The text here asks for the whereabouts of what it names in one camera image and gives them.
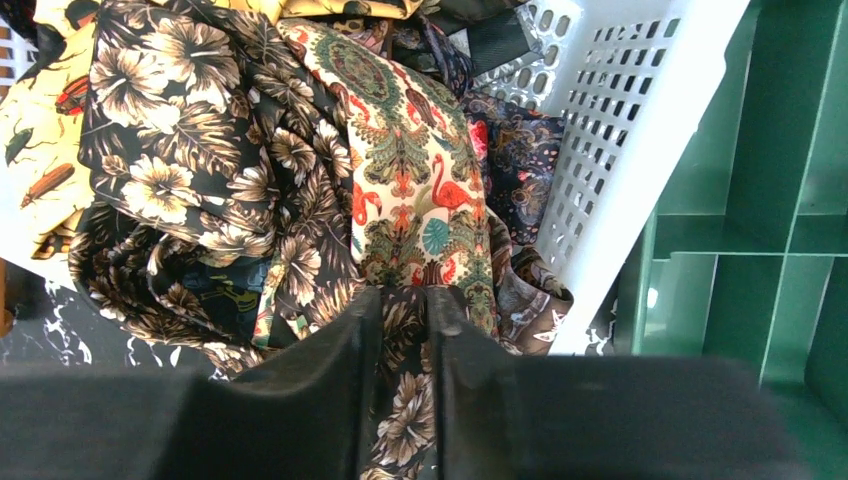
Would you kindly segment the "yellow patterned tie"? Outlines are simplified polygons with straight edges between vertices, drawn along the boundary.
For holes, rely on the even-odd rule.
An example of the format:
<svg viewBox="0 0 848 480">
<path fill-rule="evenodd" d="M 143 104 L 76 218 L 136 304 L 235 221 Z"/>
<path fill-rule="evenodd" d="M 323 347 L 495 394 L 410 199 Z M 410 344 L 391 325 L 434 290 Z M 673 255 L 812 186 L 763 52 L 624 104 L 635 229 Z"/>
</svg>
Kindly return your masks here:
<svg viewBox="0 0 848 480">
<path fill-rule="evenodd" d="M 21 235 L 38 252 L 102 200 L 225 255 L 263 257 L 282 225 L 272 156 L 294 96 L 277 24 L 407 19 L 416 1 L 49 1 L 38 61 L 1 103 Z"/>
</svg>

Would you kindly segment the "black brown floral tie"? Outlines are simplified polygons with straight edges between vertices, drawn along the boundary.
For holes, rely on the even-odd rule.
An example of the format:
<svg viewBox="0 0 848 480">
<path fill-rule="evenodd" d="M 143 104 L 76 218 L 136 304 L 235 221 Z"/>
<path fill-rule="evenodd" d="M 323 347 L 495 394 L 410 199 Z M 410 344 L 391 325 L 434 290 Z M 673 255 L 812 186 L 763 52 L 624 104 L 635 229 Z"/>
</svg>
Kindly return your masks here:
<svg viewBox="0 0 848 480">
<path fill-rule="evenodd" d="M 487 270 L 452 92 L 335 28 L 106 1 L 70 265 L 99 313 L 203 352 L 168 479 L 433 479 L 429 294 Z"/>
</svg>

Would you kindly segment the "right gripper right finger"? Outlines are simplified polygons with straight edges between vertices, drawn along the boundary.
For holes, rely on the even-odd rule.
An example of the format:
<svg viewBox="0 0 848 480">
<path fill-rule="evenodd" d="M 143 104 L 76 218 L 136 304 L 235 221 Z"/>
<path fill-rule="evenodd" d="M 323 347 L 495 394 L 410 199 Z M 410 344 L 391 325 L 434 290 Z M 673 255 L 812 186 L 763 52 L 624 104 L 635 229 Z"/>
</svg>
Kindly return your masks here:
<svg viewBox="0 0 848 480">
<path fill-rule="evenodd" d="M 740 365 L 686 357 L 517 356 L 426 291 L 439 479 L 808 479 Z"/>
</svg>

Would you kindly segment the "white plastic basket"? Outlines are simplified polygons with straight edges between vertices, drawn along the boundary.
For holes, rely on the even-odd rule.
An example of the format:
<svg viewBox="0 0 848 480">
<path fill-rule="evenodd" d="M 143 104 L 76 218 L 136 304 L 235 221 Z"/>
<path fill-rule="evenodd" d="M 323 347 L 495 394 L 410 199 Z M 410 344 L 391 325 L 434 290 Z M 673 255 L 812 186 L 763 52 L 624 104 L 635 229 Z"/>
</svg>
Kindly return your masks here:
<svg viewBox="0 0 848 480">
<path fill-rule="evenodd" d="M 540 58 L 493 94 L 565 121 L 535 246 L 573 294 L 551 353 L 588 329 L 723 80 L 745 1 L 528 1 Z"/>
</svg>

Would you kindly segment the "dark paisley tie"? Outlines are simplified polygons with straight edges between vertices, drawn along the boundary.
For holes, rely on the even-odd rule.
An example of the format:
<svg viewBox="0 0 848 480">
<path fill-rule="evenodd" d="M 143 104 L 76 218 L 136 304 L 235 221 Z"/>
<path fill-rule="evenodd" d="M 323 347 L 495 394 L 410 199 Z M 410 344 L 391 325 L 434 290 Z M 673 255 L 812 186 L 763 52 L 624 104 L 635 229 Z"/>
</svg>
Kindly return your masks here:
<svg viewBox="0 0 848 480">
<path fill-rule="evenodd" d="M 473 88 L 472 60 L 423 14 L 401 20 L 392 34 L 399 63 L 444 84 L 460 101 L 481 161 L 488 207 L 512 242 L 530 245 L 542 232 L 565 119 L 526 109 Z"/>
</svg>

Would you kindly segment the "green compartment tray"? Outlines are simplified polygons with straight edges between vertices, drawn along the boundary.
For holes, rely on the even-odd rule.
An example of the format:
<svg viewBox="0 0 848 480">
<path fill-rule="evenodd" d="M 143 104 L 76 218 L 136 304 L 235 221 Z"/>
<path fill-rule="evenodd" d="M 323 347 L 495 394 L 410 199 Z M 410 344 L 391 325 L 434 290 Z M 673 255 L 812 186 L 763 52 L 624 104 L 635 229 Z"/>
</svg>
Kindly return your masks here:
<svg viewBox="0 0 848 480">
<path fill-rule="evenodd" d="M 721 356 L 847 475 L 847 5 L 754 1 L 626 260 L 618 354 Z"/>
</svg>

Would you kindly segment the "flamingo patterned tie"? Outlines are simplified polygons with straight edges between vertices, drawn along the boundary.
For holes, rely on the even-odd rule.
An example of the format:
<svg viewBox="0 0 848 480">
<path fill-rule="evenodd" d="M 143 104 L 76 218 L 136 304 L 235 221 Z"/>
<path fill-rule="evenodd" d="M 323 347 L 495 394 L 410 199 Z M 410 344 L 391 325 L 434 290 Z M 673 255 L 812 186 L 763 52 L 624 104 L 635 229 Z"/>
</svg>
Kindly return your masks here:
<svg viewBox="0 0 848 480">
<path fill-rule="evenodd" d="M 310 336 L 367 285 L 454 286 L 495 333 L 482 171 L 455 96 L 327 26 L 277 30 L 294 99 L 271 142 L 285 195 L 253 343 Z"/>
</svg>

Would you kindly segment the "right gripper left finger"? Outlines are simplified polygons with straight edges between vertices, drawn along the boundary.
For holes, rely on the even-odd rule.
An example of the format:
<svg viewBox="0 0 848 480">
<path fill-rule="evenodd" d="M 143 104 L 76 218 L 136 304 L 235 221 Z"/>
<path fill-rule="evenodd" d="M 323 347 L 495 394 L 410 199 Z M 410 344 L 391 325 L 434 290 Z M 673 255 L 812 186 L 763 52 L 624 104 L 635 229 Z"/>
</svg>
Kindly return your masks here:
<svg viewBox="0 0 848 480">
<path fill-rule="evenodd" d="M 354 479 L 368 456 L 381 298 L 233 381 L 186 370 L 1 372 L 5 479 Z"/>
</svg>

